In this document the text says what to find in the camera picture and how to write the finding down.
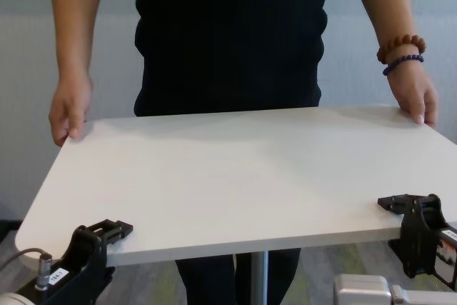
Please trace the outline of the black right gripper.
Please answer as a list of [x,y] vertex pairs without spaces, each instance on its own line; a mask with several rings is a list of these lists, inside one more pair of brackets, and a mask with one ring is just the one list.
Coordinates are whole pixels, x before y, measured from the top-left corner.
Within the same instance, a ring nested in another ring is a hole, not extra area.
[[444,219],[441,200],[435,194],[401,194],[378,198],[377,204],[396,215],[403,215],[399,239],[388,246],[402,261],[405,274],[434,275],[448,286],[456,285],[456,230]]

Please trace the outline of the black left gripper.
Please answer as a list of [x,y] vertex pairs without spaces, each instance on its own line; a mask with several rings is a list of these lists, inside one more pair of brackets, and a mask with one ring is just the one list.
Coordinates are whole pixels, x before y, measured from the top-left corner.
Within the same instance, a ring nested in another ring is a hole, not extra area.
[[107,245],[133,230],[131,224],[108,219],[78,227],[61,259],[53,264],[50,254],[42,255],[38,276],[17,294],[32,304],[95,304],[114,272],[106,265]]

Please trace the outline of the person's right hand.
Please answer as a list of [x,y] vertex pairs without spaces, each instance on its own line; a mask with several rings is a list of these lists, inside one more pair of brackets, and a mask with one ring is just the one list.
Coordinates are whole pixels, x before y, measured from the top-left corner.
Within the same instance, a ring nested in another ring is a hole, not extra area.
[[55,145],[62,147],[67,138],[80,139],[92,94],[92,81],[83,69],[63,70],[51,101],[49,123]]

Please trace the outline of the person's left hand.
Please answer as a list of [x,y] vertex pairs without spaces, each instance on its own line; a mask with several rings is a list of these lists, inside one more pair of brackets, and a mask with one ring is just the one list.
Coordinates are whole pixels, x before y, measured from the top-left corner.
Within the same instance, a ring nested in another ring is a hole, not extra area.
[[434,127],[438,121],[438,93],[418,61],[405,61],[387,76],[393,96],[413,122]]

